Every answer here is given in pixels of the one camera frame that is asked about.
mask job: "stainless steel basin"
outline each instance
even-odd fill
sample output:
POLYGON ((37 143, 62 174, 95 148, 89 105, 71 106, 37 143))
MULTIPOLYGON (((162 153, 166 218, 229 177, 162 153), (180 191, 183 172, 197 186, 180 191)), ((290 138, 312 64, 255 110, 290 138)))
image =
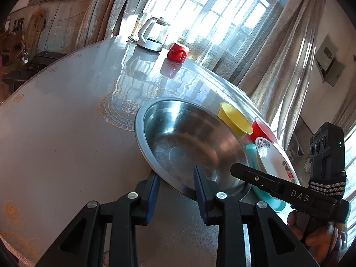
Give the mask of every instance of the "stainless steel basin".
POLYGON ((159 97, 135 118, 136 140, 152 169, 169 185, 196 200, 193 169, 200 164, 221 190, 242 199, 250 185, 230 174, 231 165, 249 165, 230 127, 213 113, 186 100, 159 97))

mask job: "glass kettle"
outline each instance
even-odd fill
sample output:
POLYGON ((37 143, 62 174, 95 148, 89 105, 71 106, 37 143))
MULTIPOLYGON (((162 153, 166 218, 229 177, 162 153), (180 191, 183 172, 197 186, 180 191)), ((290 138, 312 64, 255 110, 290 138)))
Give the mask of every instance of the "glass kettle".
POLYGON ((151 17, 138 31, 137 44, 145 49, 160 52, 168 35, 170 24, 161 18, 151 17))

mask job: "red mug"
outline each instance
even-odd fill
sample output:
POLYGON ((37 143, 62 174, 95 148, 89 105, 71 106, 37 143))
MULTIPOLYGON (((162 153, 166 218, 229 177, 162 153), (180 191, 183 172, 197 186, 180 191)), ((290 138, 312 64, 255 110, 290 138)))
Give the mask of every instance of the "red mug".
POLYGON ((186 60, 186 56, 188 55, 189 48, 175 42, 170 50, 168 51, 167 58, 176 63, 183 63, 186 60))

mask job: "screw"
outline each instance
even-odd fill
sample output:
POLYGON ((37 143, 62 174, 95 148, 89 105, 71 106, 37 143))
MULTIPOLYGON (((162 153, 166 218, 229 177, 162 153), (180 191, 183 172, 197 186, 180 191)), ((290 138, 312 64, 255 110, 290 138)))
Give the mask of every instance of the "screw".
POLYGON ((138 197, 138 193, 136 193, 136 192, 130 192, 130 193, 127 194, 127 197, 128 197, 129 199, 136 199, 136 198, 138 197))
POLYGON ((90 201, 88 204, 87 204, 87 207, 88 208, 95 208, 97 206, 97 201, 90 201))
POLYGON ((218 193, 216 193, 216 196, 217 196, 219 199, 226 199, 226 198, 227 198, 227 194, 224 193, 224 192, 218 192, 218 193))
POLYGON ((257 202, 257 207, 259 208, 267 208, 267 203, 264 201, 257 202))

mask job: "yellow cup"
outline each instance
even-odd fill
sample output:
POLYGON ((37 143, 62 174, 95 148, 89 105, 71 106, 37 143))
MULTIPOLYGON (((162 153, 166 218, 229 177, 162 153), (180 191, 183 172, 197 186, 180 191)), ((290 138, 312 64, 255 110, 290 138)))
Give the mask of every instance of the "yellow cup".
POLYGON ((226 102, 220 103, 218 117, 230 126, 239 137, 245 134, 252 134, 253 132, 252 125, 247 118, 231 104, 226 102))

